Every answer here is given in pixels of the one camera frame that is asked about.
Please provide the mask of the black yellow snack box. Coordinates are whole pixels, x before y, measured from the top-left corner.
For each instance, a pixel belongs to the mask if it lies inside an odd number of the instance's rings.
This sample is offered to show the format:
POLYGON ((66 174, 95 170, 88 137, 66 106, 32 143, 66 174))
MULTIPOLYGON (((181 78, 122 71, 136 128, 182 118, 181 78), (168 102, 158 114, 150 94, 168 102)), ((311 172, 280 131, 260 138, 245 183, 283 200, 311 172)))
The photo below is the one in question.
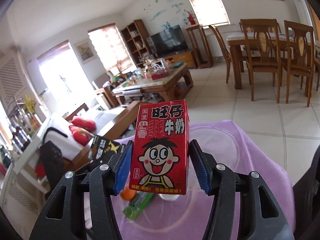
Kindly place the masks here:
POLYGON ((88 157, 91 160, 98 160, 105 155, 113 155, 123 151, 125 145, 119 142, 107 139, 100 135, 95 135, 89 150, 88 157))

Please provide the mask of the small orange fruit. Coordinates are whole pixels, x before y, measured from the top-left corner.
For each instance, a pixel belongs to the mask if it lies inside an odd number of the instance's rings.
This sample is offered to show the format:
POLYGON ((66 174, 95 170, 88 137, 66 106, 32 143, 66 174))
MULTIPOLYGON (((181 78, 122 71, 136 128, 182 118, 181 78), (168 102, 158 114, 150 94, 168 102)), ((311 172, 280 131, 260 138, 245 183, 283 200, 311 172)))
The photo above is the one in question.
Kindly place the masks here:
POLYGON ((129 189, 128 187, 125 187, 120 192, 120 197, 125 201, 130 201, 136 196, 136 194, 137 194, 136 190, 132 190, 132 189, 129 189))

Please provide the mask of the red Wangzai milk carton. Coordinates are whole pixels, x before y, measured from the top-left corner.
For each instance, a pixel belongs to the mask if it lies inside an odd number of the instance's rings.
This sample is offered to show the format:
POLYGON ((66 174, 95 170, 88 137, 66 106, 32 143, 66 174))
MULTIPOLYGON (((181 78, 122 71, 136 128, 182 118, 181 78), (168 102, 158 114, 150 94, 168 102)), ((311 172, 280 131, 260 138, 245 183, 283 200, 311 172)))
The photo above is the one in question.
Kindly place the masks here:
POLYGON ((188 147, 189 115, 185 100, 141 105, 131 157, 130 189, 185 195, 188 147))

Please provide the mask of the green Doublemint gum tin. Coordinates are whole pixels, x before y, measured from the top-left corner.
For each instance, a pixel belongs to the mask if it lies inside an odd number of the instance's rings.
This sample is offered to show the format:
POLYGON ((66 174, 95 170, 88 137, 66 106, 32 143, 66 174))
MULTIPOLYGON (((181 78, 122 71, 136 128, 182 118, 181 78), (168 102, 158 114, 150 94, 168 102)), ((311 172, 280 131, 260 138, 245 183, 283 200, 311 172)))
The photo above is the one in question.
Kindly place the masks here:
POLYGON ((123 214, 130 220, 136 220, 153 199, 153 193, 137 192, 136 196, 129 201, 123 210, 123 214))

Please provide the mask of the black trash bin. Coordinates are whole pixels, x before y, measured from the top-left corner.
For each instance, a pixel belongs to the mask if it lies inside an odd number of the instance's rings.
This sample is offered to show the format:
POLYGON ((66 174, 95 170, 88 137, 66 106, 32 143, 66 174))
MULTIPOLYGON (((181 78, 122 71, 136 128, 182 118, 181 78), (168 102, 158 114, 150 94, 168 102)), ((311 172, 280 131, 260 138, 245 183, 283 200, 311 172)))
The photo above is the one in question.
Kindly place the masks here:
POLYGON ((319 239, 319 149, 310 168, 293 186, 295 197, 295 239, 319 239))

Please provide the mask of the red cushion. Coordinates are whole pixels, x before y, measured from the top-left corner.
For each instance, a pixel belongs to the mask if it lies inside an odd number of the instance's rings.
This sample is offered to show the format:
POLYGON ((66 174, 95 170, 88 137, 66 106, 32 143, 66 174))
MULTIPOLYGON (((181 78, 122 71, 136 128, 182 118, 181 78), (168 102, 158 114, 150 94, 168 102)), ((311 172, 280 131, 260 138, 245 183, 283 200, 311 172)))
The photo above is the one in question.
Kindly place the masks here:
POLYGON ((74 126, 81 127, 90 132, 93 132, 97 129, 97 126, 93 120, 88 120, 80 116, 74 116, 71 120, 71 123, 74 126))

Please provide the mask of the white sofa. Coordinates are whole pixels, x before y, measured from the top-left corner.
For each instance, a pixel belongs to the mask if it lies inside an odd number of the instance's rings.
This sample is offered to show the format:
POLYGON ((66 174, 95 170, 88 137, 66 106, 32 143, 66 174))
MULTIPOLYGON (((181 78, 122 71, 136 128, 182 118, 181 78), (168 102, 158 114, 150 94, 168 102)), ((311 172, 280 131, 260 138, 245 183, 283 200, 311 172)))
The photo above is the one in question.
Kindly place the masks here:
POLYGON ((72 162, 82 150, 88 149, 96 134, 110 140, 119 139, 135 122, 139 107, 140 102, 134 101, 127 107, 108 111, 89 109, 70 120, 53 115, 44 130, 42 143, 51 141, 61 150, 62 156, 72 162))

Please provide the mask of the white round lid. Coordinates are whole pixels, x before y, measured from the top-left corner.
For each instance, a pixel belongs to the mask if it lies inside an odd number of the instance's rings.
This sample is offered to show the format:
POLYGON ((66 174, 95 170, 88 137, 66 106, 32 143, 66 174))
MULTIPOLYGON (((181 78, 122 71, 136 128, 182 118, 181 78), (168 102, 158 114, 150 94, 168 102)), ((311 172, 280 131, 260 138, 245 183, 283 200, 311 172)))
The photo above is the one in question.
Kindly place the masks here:
POLYGON ((179 198, 178 194, 159 194, 162 200, 174 202, 179 198))

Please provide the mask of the framed flower painting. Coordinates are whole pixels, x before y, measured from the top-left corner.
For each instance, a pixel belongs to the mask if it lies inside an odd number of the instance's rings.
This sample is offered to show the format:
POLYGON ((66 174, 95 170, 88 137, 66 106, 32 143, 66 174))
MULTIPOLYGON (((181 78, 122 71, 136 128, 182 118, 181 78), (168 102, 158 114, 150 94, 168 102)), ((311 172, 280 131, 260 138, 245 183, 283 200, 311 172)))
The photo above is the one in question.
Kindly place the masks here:
POLYGON ((93 45, 89 39, 76 43, 74 48, 81 64, 87 64, 89 61, 92 61, 97 57, 93 45))

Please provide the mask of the wooden coffee table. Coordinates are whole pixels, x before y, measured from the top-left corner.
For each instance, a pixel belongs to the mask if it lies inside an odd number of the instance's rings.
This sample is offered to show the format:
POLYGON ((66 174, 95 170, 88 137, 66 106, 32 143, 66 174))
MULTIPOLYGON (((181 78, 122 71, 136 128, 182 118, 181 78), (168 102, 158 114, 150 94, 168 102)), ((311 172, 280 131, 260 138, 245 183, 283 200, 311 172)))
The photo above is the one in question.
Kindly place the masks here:
POLYGON ((183 99, 194 86, 193 79, 186 64, 172 70, 167 77, 157 80, 142 79, 134 85, 124 86, 122 83, 112 92, 121 102, 125 97, 144 96, 146 94, 158 94, 164 101, 183 99))

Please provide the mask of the wooden bookshelf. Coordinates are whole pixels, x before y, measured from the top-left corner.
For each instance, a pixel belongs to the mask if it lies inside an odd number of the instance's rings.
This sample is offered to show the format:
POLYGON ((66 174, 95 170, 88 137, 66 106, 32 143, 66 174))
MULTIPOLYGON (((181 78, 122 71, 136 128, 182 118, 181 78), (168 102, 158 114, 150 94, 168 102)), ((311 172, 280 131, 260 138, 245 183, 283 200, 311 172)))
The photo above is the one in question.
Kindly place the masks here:
POLYGON ((142 68, 144 59, 151 54, 151 49, 148 44, 150 35, 144 22, 141 19, 134 20, 122 29, 120 33, 134 64, 142 68))

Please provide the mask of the black flat television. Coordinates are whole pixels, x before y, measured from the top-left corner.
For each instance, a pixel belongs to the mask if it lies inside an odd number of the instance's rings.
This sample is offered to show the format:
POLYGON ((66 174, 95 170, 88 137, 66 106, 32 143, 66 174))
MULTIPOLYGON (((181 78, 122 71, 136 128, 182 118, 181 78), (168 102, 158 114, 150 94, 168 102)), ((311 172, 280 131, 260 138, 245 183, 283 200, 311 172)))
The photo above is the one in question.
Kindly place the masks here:
POLYGON ((148 45, 157 57, 188 50, 188 45, 179 25, 164 29, 147 38, 148 45))

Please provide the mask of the tall wooden side stand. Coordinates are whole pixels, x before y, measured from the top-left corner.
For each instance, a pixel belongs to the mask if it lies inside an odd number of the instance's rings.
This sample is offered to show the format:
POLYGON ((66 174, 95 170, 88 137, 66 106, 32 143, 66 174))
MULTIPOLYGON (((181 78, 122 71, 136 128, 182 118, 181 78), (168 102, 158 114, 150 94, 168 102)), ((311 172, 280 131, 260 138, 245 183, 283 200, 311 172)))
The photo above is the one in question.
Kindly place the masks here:
POLYGON ((213 56, 203 26, 195 24, 186 27, 185 30, 191 42, 197 67, 200 69, 212 67, 213 56))

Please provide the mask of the wooden dining chair near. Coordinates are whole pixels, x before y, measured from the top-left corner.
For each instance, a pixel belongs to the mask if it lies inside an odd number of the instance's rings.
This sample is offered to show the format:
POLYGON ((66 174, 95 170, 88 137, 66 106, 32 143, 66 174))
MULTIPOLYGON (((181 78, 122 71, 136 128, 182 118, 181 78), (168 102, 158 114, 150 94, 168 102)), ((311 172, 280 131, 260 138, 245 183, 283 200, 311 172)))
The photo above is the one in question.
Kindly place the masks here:
POLYGON ((276 19, 241 19, 247 49, 247 69, 254 101, 254 73, 271 73, 272 85, 277 87, 276 102, 280 101, 282 66, 280 40, 276 19))

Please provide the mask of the wooden dining chair right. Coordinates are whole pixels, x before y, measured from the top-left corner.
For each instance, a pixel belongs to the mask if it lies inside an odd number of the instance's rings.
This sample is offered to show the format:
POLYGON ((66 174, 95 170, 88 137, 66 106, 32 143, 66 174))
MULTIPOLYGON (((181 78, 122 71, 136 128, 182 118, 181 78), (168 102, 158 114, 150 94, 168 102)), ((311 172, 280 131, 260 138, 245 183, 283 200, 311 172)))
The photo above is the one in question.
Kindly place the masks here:
POLYGON ((283 68, 286 70, 286 97, 289 102, 290 78, 298 75, 306 78, 305 95, 306 106, 310 106, 313 76, 315 72, 315 46, 313 27, 297 22, 284 21, 287 57, 282 59, 283 68))

